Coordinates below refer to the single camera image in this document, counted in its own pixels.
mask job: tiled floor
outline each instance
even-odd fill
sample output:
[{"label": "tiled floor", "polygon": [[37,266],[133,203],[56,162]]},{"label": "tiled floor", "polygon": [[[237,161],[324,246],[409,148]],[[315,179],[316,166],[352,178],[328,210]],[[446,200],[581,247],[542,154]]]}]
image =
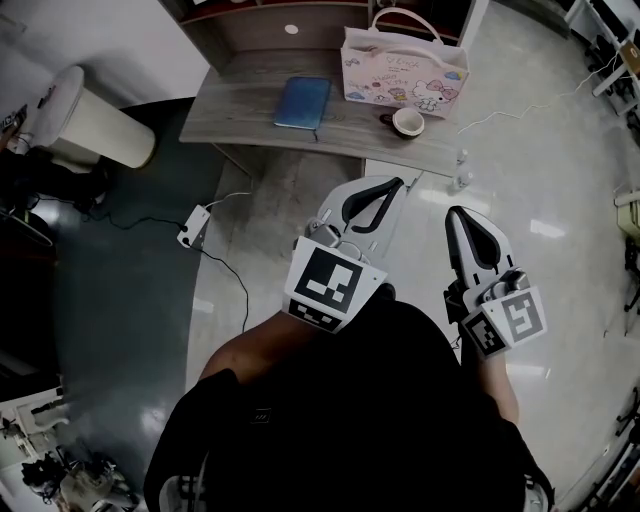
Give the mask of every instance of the tiled floor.
[{"label": "tiled floor", "polygon": [[[575,41],[497,4],[489,6],[470,62],[460,128],[493,110],[520,113],[547,103],[587,74]],[[399,299],[454,338],[442,299],[454,278],[444,232],[448,207],[480,211],[509,236],[518,263],[541,289],[549,323],[548,335],[508,356],[520,428],[562,497],[603,452],[639,373],[640,341],[623,339],[620,329],[603,338],[603,331],[628,286],[613,191],[636,172],[640,151],[590,84],[521,121],[500,117],[470,128],[460,145],[469,150],[475,180],[450,196],[448,179],[421,176],[388,252],[390,275]],[[205,242],[247,285],[249,326],[279,309],[292,242],[307,218],[332,187],[359,172],[348,159],[294,152],[277,158],[253,197],[216,207]],[[243,300],[231,274],[202,261],[188,387],[208,355],[239,332]]]}]

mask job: white cup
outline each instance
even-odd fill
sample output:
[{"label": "white cup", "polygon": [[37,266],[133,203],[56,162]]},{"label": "white cup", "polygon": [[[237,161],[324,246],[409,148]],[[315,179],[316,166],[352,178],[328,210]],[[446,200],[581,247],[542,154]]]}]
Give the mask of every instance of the white cup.
[{"label": "white cup", "polygon": [[399,137],[403,139],[415,139],[424,131],[424,118],[412,108],[401,108],[393,116],[383,114],[380,121],[392,126]]}]

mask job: wall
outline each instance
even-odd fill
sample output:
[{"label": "wall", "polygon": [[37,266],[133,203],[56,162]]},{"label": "wall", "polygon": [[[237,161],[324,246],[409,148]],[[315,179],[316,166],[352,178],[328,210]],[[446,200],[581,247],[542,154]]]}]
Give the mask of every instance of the wall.
[{"label": "wall", "polygon": [[209,68],[157,0],[0,0],[0,115],[72,64],[117,107],[194,96]]}]

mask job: person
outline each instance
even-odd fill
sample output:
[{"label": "person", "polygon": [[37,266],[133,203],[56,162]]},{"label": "person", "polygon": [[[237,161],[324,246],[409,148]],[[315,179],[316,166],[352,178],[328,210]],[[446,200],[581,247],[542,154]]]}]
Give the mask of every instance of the person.
[{"label": "person", "polygon": [[465,337],[462,354],[385,293],[335,335],[277,313],[223,345],[175,407],[147,506],[167,509],[159,496],[182,475],[187,510],[194,494],[208,511],[550,510],[504,356],[480,361]]}]

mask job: white cable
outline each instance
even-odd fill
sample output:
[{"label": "white cable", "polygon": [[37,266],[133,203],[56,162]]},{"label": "white cable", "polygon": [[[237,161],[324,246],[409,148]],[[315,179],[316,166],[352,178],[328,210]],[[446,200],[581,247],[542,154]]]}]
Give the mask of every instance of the white cable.
[{"label": "white cable", "polygon": [[[558,94],[557,96],[554,96],[553,98],[551,98],[551,101],[549,103],[547,103],[546,105],[529,105],[525,111],[520,114],[519,116],[516,114],[509,114],[507,112],[493,112],[492,114],[488,115],[487,117],[485,117],[484,119],[482,119],[481,121],[474,121],[473,123],[471,123],[468,126],[465,126],[464,128],[462,128],[461,130],[458,131],[458,135],[460,135],[463,131],[468,130],[469,128],[471,128],[472,126],[475,126],[476,124],[482,124],[482,123],[486,123],[489,119],[491,119],[493,116],[497,116],[497,115],[501,115],[501,116],[506,116],[506,117],[513,117],[514,119],[522,119],[525,114],[527,112],[529,112],[529,110],[531,110],[532,108],[548,108],[550,107],[557,99],[562,98],[563,96],[571,96],[572,94],[575,94],[578,92],[578,90],[580,89],[580,87],[582,87],[585,83],[587,83],[589,81],[589,79],[597,74],[600,73],[600,71],[602,71],[603,69],[606,69],[609,67],[609,64],[611,64],[613,62],[613,60],[618,57],[618,53],[616,52],[616,54],[611,57],[611,60],[603,67],[601,67],[600,69],[598,69],[597,71],[594,71],[593,73],[591,73],[587,78],[585,78],[582,82],[580,82],[578,84],[578,87],[576,87],[573,91],[571,92],[563,92],[562,94]],[[630,76],[627,77],[622,77],[619,78],[618,80],[623,80],[625,78],[632,78]]]},{"label": "white cable", "polygon": [[211,203],[206,205],[204,209],[208,210],[211,206],[220,204],[222,201],[226,201],[227,199],[233,196],[250,196],[251,194],[253,194],[253,178],[251,179],[251,184],[249,185],[249,192],[232,192],[231,194],[227,194],[226,196],[224,196],[222,199],[218,199],[217,201],[212,201]]}]

